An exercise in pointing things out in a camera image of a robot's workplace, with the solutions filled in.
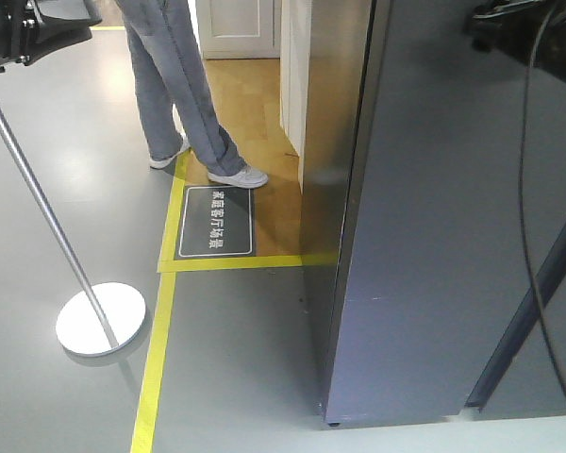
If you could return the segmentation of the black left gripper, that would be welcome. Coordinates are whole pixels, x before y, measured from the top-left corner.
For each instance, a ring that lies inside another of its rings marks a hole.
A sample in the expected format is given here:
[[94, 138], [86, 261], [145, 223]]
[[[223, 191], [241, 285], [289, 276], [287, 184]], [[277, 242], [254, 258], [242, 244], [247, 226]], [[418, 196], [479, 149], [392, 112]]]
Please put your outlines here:
[[29, 66], [89, 40], [101, 22], [93, 1], [0, 1], [0, 74], [9, 63]]

